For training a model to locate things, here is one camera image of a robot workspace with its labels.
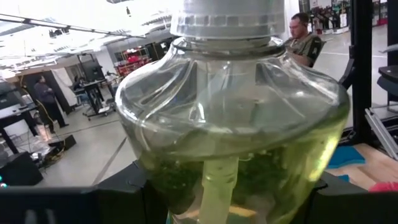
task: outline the wooden surface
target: wooden surface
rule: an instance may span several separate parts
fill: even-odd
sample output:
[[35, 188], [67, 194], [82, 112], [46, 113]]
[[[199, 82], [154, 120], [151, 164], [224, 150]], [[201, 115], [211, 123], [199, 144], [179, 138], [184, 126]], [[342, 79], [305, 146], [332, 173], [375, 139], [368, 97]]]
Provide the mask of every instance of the wooden surface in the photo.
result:
[[398, 182], [398, 162], [366, 145], [354, 146], [365, 158], [365, 164], [353, 164], [339, 169], [328, 169], [332, 175], [348, 175], [352, 184], [366, 190], [378, 182]]

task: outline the concrete floor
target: concrete floor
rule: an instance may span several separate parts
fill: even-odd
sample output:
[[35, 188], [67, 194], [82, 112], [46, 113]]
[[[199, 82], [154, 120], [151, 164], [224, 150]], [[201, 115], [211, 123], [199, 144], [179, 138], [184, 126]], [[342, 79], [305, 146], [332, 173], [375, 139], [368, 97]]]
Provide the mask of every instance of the concrete floor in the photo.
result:
[[[386, 104], [386, 92], [376, 85], [377, 69], [387, 65], [386, 55], [379, 50], [387, 47], [386, 27], [375, 27], [373, 31], [373, 103]], [[343, 75], [348, 61], [350, 34], [322, 37], [331, 39], [325, 45], [315, 68], [335, 79]], [[70, 126], [58, 130], [59, 135], [73, 134], [77, 145], [67, 151], [64, 157], [44, 172], [45, 180], [39, 186], [86, 186], [117, 173], [136, 158], [116, 113], [107, 117], [94, 117], [88, 121], [82, 109], [67, 118]], [[29, 150], [27, 141], [22, 140], [20, 149]]]

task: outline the glass jar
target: glass jar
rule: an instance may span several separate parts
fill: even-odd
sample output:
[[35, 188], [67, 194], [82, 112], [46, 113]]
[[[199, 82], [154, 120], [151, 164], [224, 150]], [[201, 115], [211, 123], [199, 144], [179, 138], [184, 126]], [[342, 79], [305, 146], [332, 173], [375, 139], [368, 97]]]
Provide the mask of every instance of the glass jar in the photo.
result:
[[116, 104], [175, 223], [289, 223], [349, 113], [344, 88], [270, 37], [181, 37], [121, 82]]

